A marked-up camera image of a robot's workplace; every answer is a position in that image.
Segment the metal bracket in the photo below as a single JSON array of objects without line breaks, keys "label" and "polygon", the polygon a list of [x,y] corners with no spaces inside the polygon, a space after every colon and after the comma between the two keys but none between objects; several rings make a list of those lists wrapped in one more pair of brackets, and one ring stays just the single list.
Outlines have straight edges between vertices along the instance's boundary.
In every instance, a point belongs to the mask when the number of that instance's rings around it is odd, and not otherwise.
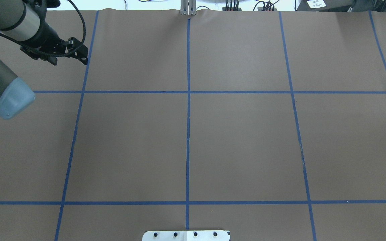
[{"label": "metal bracket", "polygon": [[196,0],[181,0],[181,15],[196,15]]},{"label": "metal bracket", "polygon": [[230,231],[148,231],[142,241],[230,241]]}]

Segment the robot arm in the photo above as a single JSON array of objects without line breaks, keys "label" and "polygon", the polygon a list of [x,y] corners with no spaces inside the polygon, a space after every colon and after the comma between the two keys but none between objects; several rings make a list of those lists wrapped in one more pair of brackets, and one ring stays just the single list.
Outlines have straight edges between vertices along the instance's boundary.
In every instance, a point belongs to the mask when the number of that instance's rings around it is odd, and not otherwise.
[{"label": "robot arm", "polygon": [[[87,64],[88,48],[81,41],[69,38],[64,41],[46,23],[47,8],[58,7],[59,0],[0,0],[0,36],[20,45],[20,50],[31,58],[57,65],[57,57],[76,58]],[[0,117],[11,119],[35,99],[34,92],[0,60]]]}]

